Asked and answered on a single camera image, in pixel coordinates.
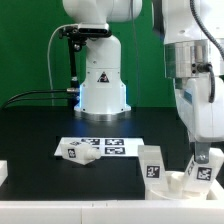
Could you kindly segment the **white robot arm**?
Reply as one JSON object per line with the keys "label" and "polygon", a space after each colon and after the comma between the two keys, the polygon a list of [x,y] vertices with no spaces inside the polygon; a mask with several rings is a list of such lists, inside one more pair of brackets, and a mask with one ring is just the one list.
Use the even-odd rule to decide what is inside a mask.
{"label": "white robot arm", "polygon": [[[63,0],[63,7],[74,20],[65,29],[72,48],[86,49],[75,114],[97,120],[129,114],[120,78],[121,44],[109,24],[135,19],[142,0]],[[210,145],[224,140],[224,0],[152,0],[152,14],[194,160],[206,164]]]}

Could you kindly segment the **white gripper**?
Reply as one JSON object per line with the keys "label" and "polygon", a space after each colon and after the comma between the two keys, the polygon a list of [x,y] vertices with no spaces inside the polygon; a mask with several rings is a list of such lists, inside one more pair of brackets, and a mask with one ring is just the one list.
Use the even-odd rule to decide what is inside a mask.
{"label": "white gripper", "polygon": [[194,158],[198,164],[209,162],[210,144],[224,141],[224,82],[215,78],[215,100],[209,102],[210,81],[207,77],[188,79],[175,90],[178,115],[195,143]]}

